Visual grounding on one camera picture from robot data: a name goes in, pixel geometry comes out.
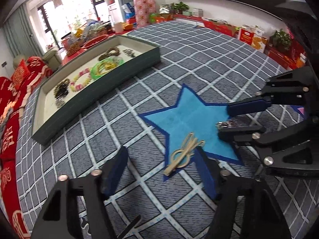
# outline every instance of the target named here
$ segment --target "green plant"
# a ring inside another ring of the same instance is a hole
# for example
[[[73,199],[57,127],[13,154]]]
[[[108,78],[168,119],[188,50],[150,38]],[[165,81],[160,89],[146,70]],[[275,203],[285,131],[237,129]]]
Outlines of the green plant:
[[[189,9],[189,6],[183,2],[176,4],[176,9],[178,10],[179,14],[183,14],[183,11],[186,11]]]
[[[170,6],[171,6],[171,12],[172,12],[172,13],[176,13],[176,11],[178,10],[178,9],[177,9],[177,4],[171,3]]]
[[[75,22],[73,23],[74,29],[78,29],[82,26],[79,15],[76,15],[74,18]]]
[[[279,50],[279,52],[287,52],[291,46],[291,37],[288,33],[284,32],[282,29],[276,31],[271,37],[271,42]]]

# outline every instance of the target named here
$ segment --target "red cushion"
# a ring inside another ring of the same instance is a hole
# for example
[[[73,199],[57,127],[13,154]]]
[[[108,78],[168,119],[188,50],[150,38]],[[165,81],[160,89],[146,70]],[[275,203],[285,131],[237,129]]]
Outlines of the red cushion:
[[[24,79],[29,76],[29,74],[30,71],[26,66],[26,62],[24,60],[21,60],[19,66],[14,71],[11,77],[13,85],[17,91],[20,89],[21,84],[23,83]]]
[[[31,63],[33,60],[42,60],[42,58],[41,57],[36,57],[36,56],[29,57],[27,59],[27,63]]]
[[[2,198],[10,224],[21,239],[30,238],[29,229],[24,221],[20,207],[14,160],[3,164],[0,178]]]
[[[52,75],[52,70],[48,67],[44,68],[46,66],[46,63],[43,62],[40,59],[34,59],[29,65],[28,69],[30,72],[36,72],[36,73],[43,73],[44,76],[51,76]]]
[[[2,115],[12,96],[16,95],[17,92],[12,82],[8,78],[0,77],[0,115]]]
[[[2,135],[3,141],[0,151],[2,164],[16,158],[19,128],[19,112],[14,112],[10,115]]]

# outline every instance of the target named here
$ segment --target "white box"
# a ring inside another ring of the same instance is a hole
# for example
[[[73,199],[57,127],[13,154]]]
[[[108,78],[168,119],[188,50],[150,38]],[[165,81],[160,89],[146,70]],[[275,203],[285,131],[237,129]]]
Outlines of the white box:
[[[203,17],[204,16],[204,11],[202,9],[193,9],[193,16],[195,17]]]

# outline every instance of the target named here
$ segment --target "red box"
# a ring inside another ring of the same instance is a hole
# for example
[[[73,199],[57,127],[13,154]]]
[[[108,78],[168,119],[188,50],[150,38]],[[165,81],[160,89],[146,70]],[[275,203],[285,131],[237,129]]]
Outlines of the red box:
[[[130,18],[130,19],[127,19],[127,20],[126,20],[126,23],[127,23],[127,24],[134,24],[134,23],[136,23],[136,18],[135,18],[135,17],[132,17],[132,18]]]
[[[236,32],[236,28],[233,25],[221,24],[221,23],[205,21],[205,20],[204,20],[204,25],[206,28],[210,28],[214,31],[226,34],[231,37],[234,37]]]
[[[283,68],[287,69],[296,69],[296,62],[291,58],[285,56],[283,53],[280,53],[273,47],[267,47],[268,55],[271,59],[275,60],[278,64],[280,64]]]
[[[306,52],[302,45],[300,45],[300,43],[295,39],[292,40],[288,53],[289,57],[295,62],[300,57],[300,54],[306,55]]]
[[[255,33],[244,28],[239,29],[238,39],[251,46]]]

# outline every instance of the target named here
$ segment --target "potted plant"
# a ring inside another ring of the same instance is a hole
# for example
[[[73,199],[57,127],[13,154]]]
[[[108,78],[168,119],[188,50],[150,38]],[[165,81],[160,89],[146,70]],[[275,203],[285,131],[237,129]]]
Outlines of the potted plant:
[[[180,2],[176,4],[176,9],[178,10],[178,14],[183,14],[183,11],[187,11],[189,6],[183,2]]]
[[[175,3],[171,3],[171,4],[170,4],[170,6],[171,6],[171,13],[173,13],[173,14],[176,14],[176,11],[178,10],[176,5],[177,5],[177,4],[175,4]]]
[[[285,54],[289,51],[291,46],[291,37],[288,33],[282,29],[276,31],[274,35],[270,37],[270,42],[281,53]]]

